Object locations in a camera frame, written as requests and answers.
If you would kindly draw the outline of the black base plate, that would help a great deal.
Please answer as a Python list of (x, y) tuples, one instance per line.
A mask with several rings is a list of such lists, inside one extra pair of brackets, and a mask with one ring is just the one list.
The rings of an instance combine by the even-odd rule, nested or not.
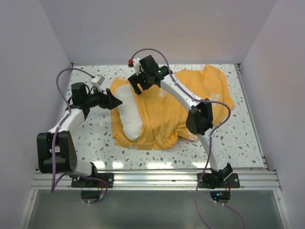
[(199, 181), (199, 188), (240, 188), (240, 181), (237, 173), (232, 173), (226, 180), (217, 181), (213, 178), (212, 173), (204, 173), (201, 179), (201, 173), (197, 173), (197, 181)]
[(71, 187), (73, 188), (112, 188), (114, 173), (97, 173), (94, 177), (73, 176)]

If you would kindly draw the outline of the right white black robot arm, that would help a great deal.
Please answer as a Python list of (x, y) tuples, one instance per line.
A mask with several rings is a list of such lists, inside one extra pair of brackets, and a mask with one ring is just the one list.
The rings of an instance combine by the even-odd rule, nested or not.
[(168, 64), (160, 67), (151, 55), (142, 59), (130, 59), (128, 66), (135, 70), (128, 81), (137, 95), (157, 85), (173, 96), (187, 111), (186, 127), (191, 134), (198, 137), (205, 150), (212, 173), (210, 181), (217, 187), (224, 187), (229, 182), (233, 169), (224, 156), (212, 150), (212, 135), (219, 127), (213, 125), (212, 104), (223, 105), (228, 109), (229, 115), (230, 107), (219, 101), (196, 96), (178, 80)]

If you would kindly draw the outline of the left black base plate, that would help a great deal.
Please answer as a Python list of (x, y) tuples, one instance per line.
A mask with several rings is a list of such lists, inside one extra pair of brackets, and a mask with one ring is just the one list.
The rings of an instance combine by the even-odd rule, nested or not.
[(94, 177), (73, 176), (71, 187), (73, 188), (112, 188), (114, 173), (97, 173)]

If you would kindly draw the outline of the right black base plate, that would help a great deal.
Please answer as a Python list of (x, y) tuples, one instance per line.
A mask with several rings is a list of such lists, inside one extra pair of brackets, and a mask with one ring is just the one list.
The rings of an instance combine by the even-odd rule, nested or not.
[(201, 179), (201, 173), (197, 173), (197, 181), (199, 181), (199, 188), (240, 188), (240, 181), (237, 173), (232, 173), (226, 180), (217, 181), (213, 178), (212, 173), (204, 173)]

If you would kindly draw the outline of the orange pillowcase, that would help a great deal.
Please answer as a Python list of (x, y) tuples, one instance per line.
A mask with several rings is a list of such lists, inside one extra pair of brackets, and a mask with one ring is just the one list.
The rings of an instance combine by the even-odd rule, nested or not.
[[(181, 70), (175, 76), (198, 97), (225, 103), (233, 109), (226, 76), (216, 67), (206, 65), (202, 70)], [(131, 87), (126, 78), (115, 78), (110, 86), (111, 92), (115, 93), (124, 84)], [(115, 145), (139, 150), (166, 150), (174, 146), (178, 137), (198, 141), (186, 127), (187, 111), (165, 90), (154, 85), (141, 95), (135, 94), (133, 89), (132, 92), (143, 121), (141, 134), (136, 140), (129, 140), (123, 133), (118, 108), (115, 108), (111, 111)]]

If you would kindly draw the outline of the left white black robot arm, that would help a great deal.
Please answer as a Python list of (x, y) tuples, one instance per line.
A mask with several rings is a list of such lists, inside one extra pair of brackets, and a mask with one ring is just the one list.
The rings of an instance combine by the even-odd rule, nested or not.
[(107, 88), (105, 91), (87, 91), (85, 83), (71, 85), (72, 104), (64, 113), (63, 118), (51, 130), (37, 136), (38, 164), (43, 174), (71, 173), (82, 176), (88, 187), (98, 184), (99, 175), (95, 173), (92, 162), (78, 159), (72, 136), (83, 124), (94, 107), (112, 110), (122, 101), (116, 98)]

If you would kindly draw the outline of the white pillow yellow edge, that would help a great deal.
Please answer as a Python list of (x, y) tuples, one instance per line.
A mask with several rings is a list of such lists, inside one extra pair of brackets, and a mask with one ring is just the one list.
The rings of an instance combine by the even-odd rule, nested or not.
[(129, 140), (136, 140), (141, 134), (142, 117), (138, 110), (131, 87), (124, 84), (115, 91), (115, 97), (122, 101), (118, 106), (123, 133)]

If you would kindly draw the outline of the aluminium mounting rail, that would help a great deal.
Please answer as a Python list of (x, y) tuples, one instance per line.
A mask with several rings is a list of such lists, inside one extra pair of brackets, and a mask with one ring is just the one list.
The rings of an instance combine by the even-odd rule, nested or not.
[[(199, 180), (200, 169), (98, 170), (113, 190), (211, 190)], [(275, 171), (237, 169), (214, 190), (281, 190)]]

